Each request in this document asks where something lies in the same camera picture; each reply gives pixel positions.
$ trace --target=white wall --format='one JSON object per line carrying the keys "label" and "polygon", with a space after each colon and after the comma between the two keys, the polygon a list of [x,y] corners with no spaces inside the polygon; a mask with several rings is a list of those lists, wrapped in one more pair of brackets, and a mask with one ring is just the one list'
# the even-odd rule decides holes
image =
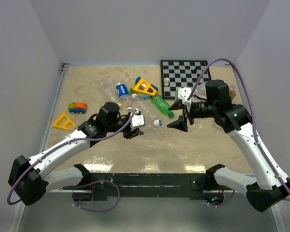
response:
{"label": "white wall", "polygon": [[[272,0],[237,61],[262,139],[290,176],[290,0]],[[290,231],[290,203],[283,202]]]}
{"label": "white wall", "polygon": [[30,0],[72,64],[236,61],[269,0]]}
{"label": "white wall", "polygon": [[28,0],[0,0],[0,232],[14,206],[6,197],[14,158],[38,152],[60,62]]}

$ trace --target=orange toy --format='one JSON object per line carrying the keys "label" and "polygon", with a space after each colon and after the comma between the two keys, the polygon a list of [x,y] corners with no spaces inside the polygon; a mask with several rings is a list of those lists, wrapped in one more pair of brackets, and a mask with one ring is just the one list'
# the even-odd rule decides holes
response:
{"label": "orange toy", "polygon": [[134,87],[134,92],[155,96],[157,91],[143,78]]}
{"label": "orange toy", "polygon": [[72,126],[71,130],[75,129],[74,122],[65,113],[62,113],[53,123],[53,127],[64,130],[68,130],[70,126]]}
{"label": "orange toy", "polygon": [[80,109],[86,110],[87,109],[87,105],[85,103],[82,103],[82,102],[76,102],[75,105],[74,105],[74,108],[80,108]]}

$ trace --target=cable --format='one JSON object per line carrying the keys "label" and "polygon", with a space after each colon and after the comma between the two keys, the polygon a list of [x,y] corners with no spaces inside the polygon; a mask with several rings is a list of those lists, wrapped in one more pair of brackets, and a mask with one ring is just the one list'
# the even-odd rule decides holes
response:
{"label": "cable", "polygon": [[251,112],[251,120],[252,120],[252,128],[253,128],[253,136],[255,138],[255,141],[256,141],[256,144],[257,144],[257,147],[259,148],[261,154],[263,155],[264,159],[266,160],[266,162],[268,163],[268,165],[271,167],[271,169],[273,170],[275,176],[278,176],[278,180],[279,182],[281,183],[281,185],[285,188],[285,190],[287,191],[287,193],[290,195],[290,189],[288,188],[288,186],[286,185],[286,183],[284,182],[284,180],[280,177],[281,175],[278,173],[277,169],[275,168],[275,166],[272,164],[271,160],[268,158],[268,156],[266,155],[265,151],[263,150],[263,147],[261,146],[260,142],[259,142],[259,139],[258,139],[258,135],[257,135],[257,126],[256,126],[256,122],[255,122],[255,112],[253,110],[253,107],[252,107],[252,102],[251,102],[251,99],[250,99],[250,96],[248,94],[248,91],[247,91],[247,88],[246,88],[246,85],[244,83],[244,80],[240,74],[240,72],[238,71],[237,67],[235,66],[235,64],[232,63],[232,61],[230,61],[229,59],[226,59],[226,58],[219,58],[219,59],[216,59],[214,61],[212,61],[211,63],[209,63],[201,72],[200,76],[198,77],[192,91],[191,91],[191,94],[189,95],[188,97],[188,100],[192,97],[195,89],[197,88],[199,82],[201,81],[203,75],[205,74],[206,70],[214,63],[216,63],[217,61],[226,61],[228,62],[232,68],[235,70],[238,78],[240,79],[241,81],[241,84],[242,84],[242,87],[244,89],[244,92],[245,92],[245,95],[246,95],[246,98],[247,98],[247,101],[248,101],[248,105],[249,105],[249,108],[250,108],[250,112]]}
{"label": "cable", "polygon": [[235,190],[233,190],[231,196],[230,196],[228,199],[226,199],[226,200],[225,200],[223,203],[221,203],[221,204],[217,204],[217,205],[215,205],[215,207],[222,207],[222,206],[224,206],[226,203],[228,203],[228,202],[232,199],[232,197],[234,196],[234,194],[235,194]]}
{"label": "cable", "polygon": [[120,192],[119,192],[118,186],[116,184],[114,184],[113,182],[111,182],[109,180],[97,180],[97,181],[94,181],[92,183],[89,183],[89,184],[86,184],[86,185],[81,185],[81,186],[76,186],[76,187],[77,188],[84,188],[84,187],[87,187],[87,186],[90,186],[90,185],[94,185],[94,184],[97,184],[97,183],[100,183],[100,182],[110,183],[110,184],[112,184],[116,188],[117,193],[118,193],[118,197],[117,197],[117,200],[116,200],[116,202],[115,202],[114,205],[112,205],[111,207],[109,207],[107,209],[102,209],[102,210],[88,209],[88,208],[85,208],[85,207],[82,207],[82,206],[78,205],[75,202],[74,198],[72,197],[72,202],[73,202],[73,205],[72,206],[76,206],[79,209],[83,209],[83,210],[90,211],[90,212],[93,212],[93,213],[104,213],[104,212],[107,212],[107,211],[110,211],[110,210],[114,209],[116,207],[116,205],[119,203],[119,200],[120,200]]}
{"label": "cable", "polygon": [[[58,150],[59,148],[69,144],[69,143],[72,143],[72,142],[75,142],[75,141],[80,141],[80,140],[85,140],[85,141],[93,141],[93,142],[99,142],[99,141],[103,141],[103,140],[106,140],[106,139],[109,139],[109,138],[112,138],[114,137],[115,135],[117,135],[118,133],[120,133],[132,120],[133,116],[135,114],[135,110],[132,111],[132,114],[130,115],[130,118],[128,119],[128,121],[120,128],[118,129],[116,132],[114,132],[113,134],[110,134],[106,137],[103,137],[103,138],[100,138],[100,139],[89,139],[89,138],[75,138],[75,139],[71,139],[69,142],[65,142],[65,143],[62,143],[62,144],[59,144],[58,146],[55,146],[54,148],[52,148],[51,150],[49,150],[48,152],[46,152],[43,156],[41,156],[41,160],[45,159],[48,155],[50,155],[51,153],[53,153],[54,151]],[[20,177],[15,181],[15,183],[13,184],[9,194],[8,194],[8,198],[7,198],[7,203],[9,205],[13,205],[13,204],[17,204],[21,201],[21,199],[15,201],[15,202],[11,202],[11,196],[12,196],[12,193],[14,192],[16,186],[19,184],[19,182],[24,178],[24,176],[35,166],[37,165],[38,163],[40,162],[40,160],[38,159],[37,161],[35,161],[32,165],[30,165],[21,175]]]}
{"label": "cable", "polygon": [[202,100],[202,101],[206,101],[207,102],[207,99],[206,98],[201,98],[201,97],[199,97],[198,95],[193,95],[193,97],[195,97],[195,98],[197,98],[197,99],[199,99],[199,100]]}
{"label": "cable", "polygon": [[285,198],[284,201],[290,202],[290,198]]}

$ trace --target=yellow triangle toy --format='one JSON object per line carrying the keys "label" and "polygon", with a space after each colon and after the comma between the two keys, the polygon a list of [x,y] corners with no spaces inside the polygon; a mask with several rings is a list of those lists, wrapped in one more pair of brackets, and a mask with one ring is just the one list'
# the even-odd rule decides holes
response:
{"label": "yellow triangle toy", "polygon": [[155,96],[157,91],[143,78],[135,85],[134,89],[137,93],[144,93],[150,96]]}
{"label": "yellow triangle toy", "polygon": [[62,113],[56,119],[56,121],[53,123],[53,127],[56,127],[56,128],[59,128],[59,129],[64,129],[64,130],[68,130],[69,129],[68,127],[70,125],[72,125],[72,129],[74,130],[74,128],[75,128],[74,122],[72,122],[72,120],[69,119],[69,117],[65,113]]}

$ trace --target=chess board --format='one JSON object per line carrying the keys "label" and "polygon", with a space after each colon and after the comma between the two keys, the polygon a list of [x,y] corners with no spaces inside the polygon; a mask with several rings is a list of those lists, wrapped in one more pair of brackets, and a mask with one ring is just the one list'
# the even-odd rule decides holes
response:
{"label": "chess board", "polygon": [[[162,98],[174,99],[178,88],[192,88],[207,64],[206,60],[161,60]],[[165,85],[166,78],[169,78],[167,86]],[[209,80],[211,80],[211,75],[207,70],[200,84]]]}

